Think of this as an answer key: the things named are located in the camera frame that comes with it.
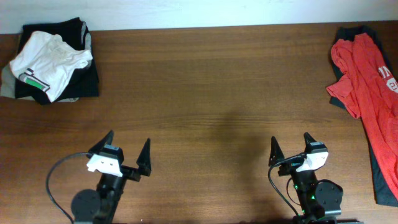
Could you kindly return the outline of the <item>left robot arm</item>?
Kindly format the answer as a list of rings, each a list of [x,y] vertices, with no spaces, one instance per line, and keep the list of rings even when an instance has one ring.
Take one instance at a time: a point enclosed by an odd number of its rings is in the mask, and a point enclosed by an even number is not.
[[[137,168],[125,166],[123,150],[112,144],[114,131],[88,150],[90,172],[100,172],[96,188],[79,191],[71,202],[73,223],[112,223],[127,181],[139,182],[150,176],[150,139],[146,139],[137,158]]]

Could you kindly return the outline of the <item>white t-shirt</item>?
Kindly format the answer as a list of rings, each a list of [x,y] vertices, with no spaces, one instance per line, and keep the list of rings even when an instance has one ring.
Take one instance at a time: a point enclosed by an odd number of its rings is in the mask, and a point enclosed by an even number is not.
[[[66,89],[73,72],[92,59],[89,50],[75,50],[58,34],[35,31],[9,66],[16,79],[44,92],[53,102]]]

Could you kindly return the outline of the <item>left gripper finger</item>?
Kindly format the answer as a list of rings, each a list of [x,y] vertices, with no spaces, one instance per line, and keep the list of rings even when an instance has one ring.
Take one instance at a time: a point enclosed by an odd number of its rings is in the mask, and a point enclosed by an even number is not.
[[[91,147],[88,152],[91,154],[99,154],[105,147],[105,145],[111,145],[114,137],[114,131],[110,130],[108,134],[99,142],[97,142],[93,147]]]
[[[150,138],[148,138],[137,158],[136,164],[139,166],[140,170],[151,171],[151,161],[150,161]]]

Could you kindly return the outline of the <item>red t-shirt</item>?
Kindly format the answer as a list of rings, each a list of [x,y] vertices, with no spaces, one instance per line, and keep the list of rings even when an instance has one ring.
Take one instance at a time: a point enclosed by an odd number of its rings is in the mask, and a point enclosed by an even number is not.
[[[389,190],[397,196],[397,81],[366,33],[338,39],[331,59],[343,73],[327,92],[361,119]]]

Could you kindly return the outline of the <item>black folded garment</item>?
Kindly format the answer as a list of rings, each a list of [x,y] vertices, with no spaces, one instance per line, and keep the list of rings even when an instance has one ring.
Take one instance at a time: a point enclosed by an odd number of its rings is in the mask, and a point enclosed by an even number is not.
[[[34,31],[58,34],[75,50],[84,50],[84,46],[81,44],[81,26],[82,21],[78,17],[59,23],[26,24],[22,26],[18,51],[23,49]],[[99,95],[99,77],[95,61],[92,60],[87,67],[76,69],[73,72],[69,84],[56,101],[69,98],[98,97]],[[50,100],[43,91],[32,85],[16,81],[16,98],[28,96],[33,97],[41,105],[50,104]]]

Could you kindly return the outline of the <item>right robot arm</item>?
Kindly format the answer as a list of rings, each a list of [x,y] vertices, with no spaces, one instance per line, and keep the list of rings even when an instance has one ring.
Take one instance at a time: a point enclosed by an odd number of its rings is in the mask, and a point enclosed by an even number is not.
[[[328,179],[317,179],[315,171],[326,164],[328,148],[321,141],[316,141],[308,132],[303,134],[305,149],[303,152],[285,157],[275,136],[271,137],[271,152],[269,158],[268,181],[292,209],[292,223],[359,223],[359,220],[340,220],[343,188]],[[288,176],[298,197],[299,213],[290,203],[291,197],[285,197],[272,180],[272,171],[277,168],[278,176]]]

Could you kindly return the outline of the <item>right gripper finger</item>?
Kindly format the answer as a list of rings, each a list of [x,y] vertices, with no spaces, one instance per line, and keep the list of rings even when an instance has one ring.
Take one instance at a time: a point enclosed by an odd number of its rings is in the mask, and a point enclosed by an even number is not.
[[[316,140],[314,140],[314,138],[308,132],[305,132],[303,136],[306,146],[310,145],[313,142],[316,142]]]
[[[268,166],[271,167],[285,159],[282,149],[275,136],[271,137],[271,153],[269,157]]]

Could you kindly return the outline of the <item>grey folded garment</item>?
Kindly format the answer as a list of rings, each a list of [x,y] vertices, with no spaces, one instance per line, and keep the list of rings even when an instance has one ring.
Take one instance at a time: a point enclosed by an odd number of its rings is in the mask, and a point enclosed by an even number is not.
[[[81,26],[81,44],[85,50],[89,50],[92,53],[91,34],[85,21],[82,22]]]

